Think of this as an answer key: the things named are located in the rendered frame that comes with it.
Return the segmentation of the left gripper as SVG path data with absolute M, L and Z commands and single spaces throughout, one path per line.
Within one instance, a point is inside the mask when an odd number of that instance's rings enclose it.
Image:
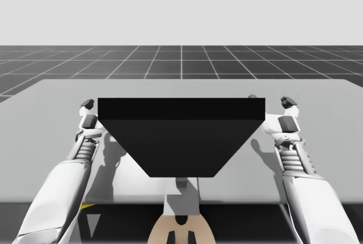
M 79 115 L 82 118 L 79 123 L 76 138 L 80 136 L 84 136 L 85 138 L 98 138 L 102 136 L 104 132 L 103 125 L 99 122 L 97 115 L 91 115 L 93 106 L 93 99 L 87 99 L 81 104 Z

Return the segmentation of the black screen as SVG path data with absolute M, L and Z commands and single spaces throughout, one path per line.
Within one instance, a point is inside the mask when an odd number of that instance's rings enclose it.
M 263 98 L 99 98 L 99 121 L 150 177 L 214 177 L 265 119 Z

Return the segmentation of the grey stand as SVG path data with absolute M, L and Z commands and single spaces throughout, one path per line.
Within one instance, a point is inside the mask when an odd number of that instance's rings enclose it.
M 198 179 L 168 179 L 163 205 L 165 216 L 198 216 L 200 214 Z

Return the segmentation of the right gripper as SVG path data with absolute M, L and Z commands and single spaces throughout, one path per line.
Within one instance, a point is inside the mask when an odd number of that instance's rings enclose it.
M 250 99 L 257 98 L 256 95 L 248 96 Z M 300 140 L 300 127 L 294 116 L 299 116 L 298 104 L 290 97 L 283 96 L 281 105 L 284 108 L 284 115 L 266 114 L 265 121 L 261 128 L 264 133 L 270 135 L 274 140 L 287 137 L 291 140 Z

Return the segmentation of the tan robot part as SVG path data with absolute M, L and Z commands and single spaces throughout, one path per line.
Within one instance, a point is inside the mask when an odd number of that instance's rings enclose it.
M 216 240 L 201 214 L 187 217 L 162 214 L 154 224 L 147 244 L 216 244 Z

